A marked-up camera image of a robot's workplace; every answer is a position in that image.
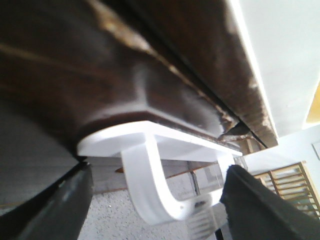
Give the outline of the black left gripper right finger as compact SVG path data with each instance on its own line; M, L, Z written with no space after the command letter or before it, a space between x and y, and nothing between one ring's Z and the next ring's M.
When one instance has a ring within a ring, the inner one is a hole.
M234 240L318 240L320 222L267 189L239 165L226 173L220 202Z

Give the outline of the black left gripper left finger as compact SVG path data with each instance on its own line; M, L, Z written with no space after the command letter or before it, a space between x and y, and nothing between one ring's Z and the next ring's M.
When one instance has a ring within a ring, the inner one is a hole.
M2 240L76 240L93 197L91 165L78 163L56 182L0 217Z

